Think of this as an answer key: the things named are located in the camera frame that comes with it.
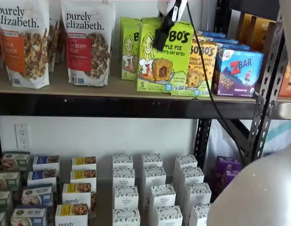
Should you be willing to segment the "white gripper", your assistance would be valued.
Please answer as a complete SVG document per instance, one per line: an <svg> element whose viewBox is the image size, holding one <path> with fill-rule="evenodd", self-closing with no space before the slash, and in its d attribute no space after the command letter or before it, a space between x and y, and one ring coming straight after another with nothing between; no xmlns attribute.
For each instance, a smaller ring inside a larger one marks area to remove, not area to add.
<svg viewBox="0 0 291 226"><path fill-rule="evenodd" d="M162 25L156 30L154 48L164 47L171 28L181 20L187 3L188 0L159 0L157 2L158 16L162 18Z"/></svg>

